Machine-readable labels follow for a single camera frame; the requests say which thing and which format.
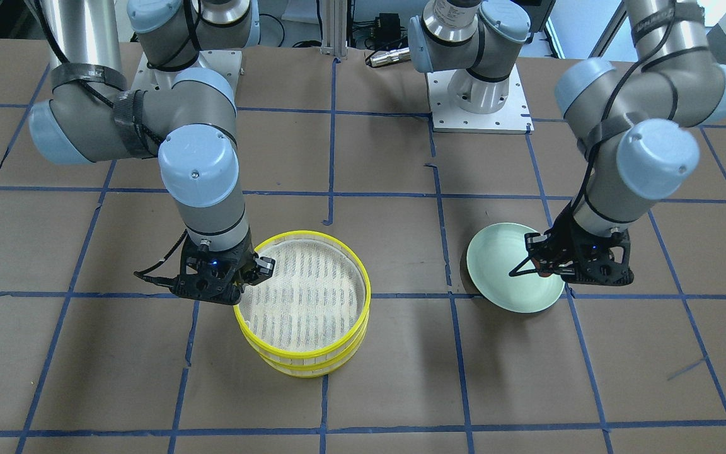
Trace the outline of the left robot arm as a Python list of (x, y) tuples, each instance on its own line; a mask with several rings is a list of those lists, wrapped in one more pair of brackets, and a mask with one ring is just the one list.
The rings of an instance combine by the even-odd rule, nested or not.
[[(726, 64), (719, 64), (695, 1), (626, 1), (637, 62), (620, 74), (591, 57), (557, 81), (554, 97), (587, 161), (579, 191), (544, 233), (526, 233), (521, 256), (488, 282), (560, 276), (569, 284), (626, 286), (628, 228), (668, 198), (700, 158), (689, 128), (726, 118)], [(456, 103), (473, 113), (473, 89), (504, 86), (529, 32), (510, 1), (432, 1), (411, 18), (413, 66), (455, 70)]]

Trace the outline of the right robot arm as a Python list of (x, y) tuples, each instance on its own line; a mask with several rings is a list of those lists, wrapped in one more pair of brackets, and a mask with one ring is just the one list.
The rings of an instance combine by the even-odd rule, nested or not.
[(130, 1), (127, 17), (159, 76), (130, 88), (120, 65), (112, 1), (33, 1), (54, 55), (52, 97), (32, 107), (29, 129), (60, 165), (156, 159), (185, 232), (174, 277), (142, 281), (193, 301), (236, 305), (270, 279), (273, 259), (253, 249), (240, 187), (234, 88), (202, 59), (259, 37), (256, 1)]

